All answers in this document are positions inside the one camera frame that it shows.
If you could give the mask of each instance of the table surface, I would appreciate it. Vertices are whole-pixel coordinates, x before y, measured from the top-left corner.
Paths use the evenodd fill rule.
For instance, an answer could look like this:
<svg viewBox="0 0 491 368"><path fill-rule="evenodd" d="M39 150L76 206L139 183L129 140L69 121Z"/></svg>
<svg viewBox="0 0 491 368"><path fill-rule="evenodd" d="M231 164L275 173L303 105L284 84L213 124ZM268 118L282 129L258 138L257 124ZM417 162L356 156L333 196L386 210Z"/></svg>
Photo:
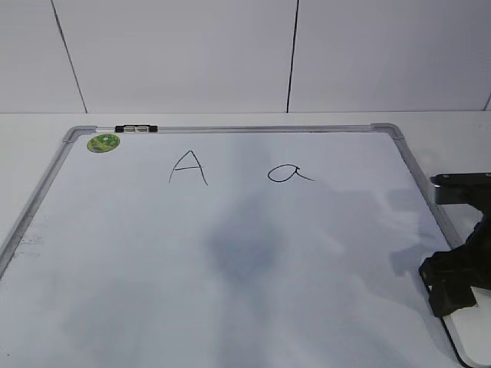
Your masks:
<svg viewBox="0 0 491 368"><path fill-rule="evenodd" d="M318 126L393 123L427 177L491 172L491 112L298 114L0 114L0 241L27 204L70 127L150 124L161 127ZM479 219L469 206L447 206L461 238Z"/></svg>

